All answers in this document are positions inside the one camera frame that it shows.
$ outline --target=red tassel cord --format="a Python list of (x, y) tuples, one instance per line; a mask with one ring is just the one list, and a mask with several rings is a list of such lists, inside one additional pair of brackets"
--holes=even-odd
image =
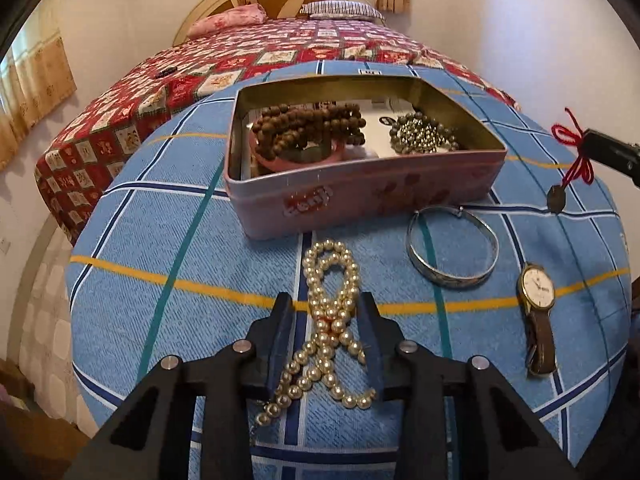
[(564, 109), (569, 114), (571, 120), (574, 122), (578, 133), (572, 132), (566, 126), (562, 124), (554, 124), (551, 127), (551, 134), (556, 138), (558, 142), (565, 146), (574, 146), (578, 150), (578, 158), (564, 174), (562, 178), (562, 188), (564, 189), (572, 180), (582, 177), (586, 184), (591, 185), (593, 183), (593, 166), (591, 161), (580, 152), (582, 146), (582, 140), (584, 138), (584, 131), (581, 129), (578, 121), (575, 120), (574, 115), (569, 108)]

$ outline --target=blue plaid tablecloth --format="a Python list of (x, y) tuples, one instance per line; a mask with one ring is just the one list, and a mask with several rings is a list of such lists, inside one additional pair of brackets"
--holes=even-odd
[[(254, 241), (242, 232), (222, 179), (226, 133), (236, 92), (262, 80), (318, 74), (420, 77), (485, 123), (508, 147), (485, 200), (467, 207), (500, 241), (487, 282), (475, 290), (440, 289), (406, 256), (409, 215), (363, 219), (319, 232)], [(565, 211), (546, 209), (546, 190), (574, 155), (534, 121), (443, 70), (348, 61), (291, 66), (231, 86), (161, 126), (105, 192), (66, 270), (72, 309), (74, 371), (102, 424), (139, 377), (164, 355), (210, 356), (265, 317), (281, 290), (297, 301), (293, 346), (310, 334), (301, 254), (317, 239), (343, 241), (384, 316), (436, 354), (483, 354), (507, 377), (561, 449), (577, 463), (615, 390), (630, 323), (630, 275), (620, 218), (606, 186), (575, 181)], [(482, 267), (486, 246), (474, 227), (434, 217), (427, 233), (440, 267), (460, 274)], [(425, 233), (416, 238), (425, 250)], [(525, 262), (545, 267), (557, 289), (551, 323), (558, 371), (531, 379), (515, 284)], [(356, 322), (352, 322), (357, 333)], [(345, 352), (346, 386), (366, 386)], [(250, 407), (250, 415), (257, 408)], [(257, 479), (392, 478), (402, 405), (345, 410), (315, 387), (253, 448)], [(191, 443), (197, 478), (202, 405)]]

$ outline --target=watch face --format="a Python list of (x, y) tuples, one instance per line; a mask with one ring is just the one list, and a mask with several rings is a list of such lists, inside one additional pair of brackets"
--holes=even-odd
[(522, 277), (522, 288), (527, 299), (538, 308), (549, 308), (554, 302), (554, 284), (542, 269), (528, 269)]

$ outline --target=bracelet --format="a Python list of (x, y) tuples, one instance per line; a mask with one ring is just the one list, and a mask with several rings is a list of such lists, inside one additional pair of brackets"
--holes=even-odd
[[(457, 218), (465, 218), (469, 220), (476, 227), (478, 227), (478, 229), (480, 229), (480, 231), (482, 231), (482, 233), (489, 239), (494, 253), (494, 260), (487, 270), (485, 270), (481, 274), (476, 274), (475, 276), (453, 276), (452, 274), (447, 274), (446, 272), (442, 272), (441, 270), (430, 266), (430, 264), (425, 262), (420, 254), (415, 251), (414, 245), (411, 242), (411, 233), (414, 230), (416, 221), (421, 214), (436, 211), (442, 211), (452, 214)], [(471, 286), (476, 286), (484, 282), (484, 280), (486, 280), (492, 273), (495, 264), (498, 261), (499, 247), (500, 245), (498, 243), (498, 237), (495, 235), (494, 231), (484, 221), (479, 219), (477, 216), (469, 213), (462, 207), (455, 208), (447, 206), (428, 206), (424, 209), (420, 209), (420, 211), (417, 211), (411, 218), (411, 221), (409, 222), (409, 228), (406, 232), (406, 252), (407, 254), (409, 254), (411, 263), (418, 270), (418, 272), (420, 272), (425, 278), (430, 280), (430, 282), (447, 288), (469, 288)]]

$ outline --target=watch strap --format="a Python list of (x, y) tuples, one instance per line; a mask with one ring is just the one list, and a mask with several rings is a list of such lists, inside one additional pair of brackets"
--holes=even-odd
[(527, 316), (527, 368), (534, 375), (556, 371), (556, 345), (548, 310), (532, 308)]

